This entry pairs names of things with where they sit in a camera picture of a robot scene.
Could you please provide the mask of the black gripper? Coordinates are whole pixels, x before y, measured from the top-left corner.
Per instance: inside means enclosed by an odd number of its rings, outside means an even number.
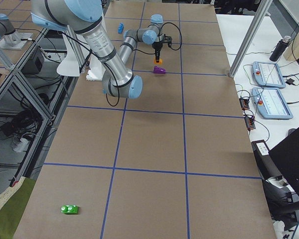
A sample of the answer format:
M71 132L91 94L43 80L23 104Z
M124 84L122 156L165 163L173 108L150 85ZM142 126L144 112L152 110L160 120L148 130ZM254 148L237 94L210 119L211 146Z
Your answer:
M155 62L160 62L160 50L162 49L161 42L154 42L152 48L155 50Z

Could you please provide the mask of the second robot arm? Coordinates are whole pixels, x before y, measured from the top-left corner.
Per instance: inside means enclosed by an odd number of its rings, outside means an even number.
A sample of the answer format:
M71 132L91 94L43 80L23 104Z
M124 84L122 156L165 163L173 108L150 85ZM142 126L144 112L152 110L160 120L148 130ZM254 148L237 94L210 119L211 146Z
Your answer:
M0 13L0 48L5 50L21 50L33 34L18 32L6 14Z

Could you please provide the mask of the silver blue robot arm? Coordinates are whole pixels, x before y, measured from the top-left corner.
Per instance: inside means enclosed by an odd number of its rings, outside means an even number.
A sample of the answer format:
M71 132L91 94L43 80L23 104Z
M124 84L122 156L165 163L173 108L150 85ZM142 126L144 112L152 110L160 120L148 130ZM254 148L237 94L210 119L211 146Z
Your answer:
M161 36L163 17L154 14L147 28L129 29L124 42L116 50L102 26L102 4L99 0L33 0L32 21L47 29L65 31L71 27L83 36L97 59L105 67L103 90L112 97L138 98L143 89L142 78L126 67L138 42L152 45Z

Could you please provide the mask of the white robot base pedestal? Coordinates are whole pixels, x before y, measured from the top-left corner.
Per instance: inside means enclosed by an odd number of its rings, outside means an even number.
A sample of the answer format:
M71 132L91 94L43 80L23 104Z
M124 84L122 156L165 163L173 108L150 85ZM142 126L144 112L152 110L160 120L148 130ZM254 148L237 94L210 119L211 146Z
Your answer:
M57 67L57 73L62 76L79 77L86 73L88 81L102 80L105 68L90 52L90 46L83 36L77 35L71 27L62 32L67 54Z

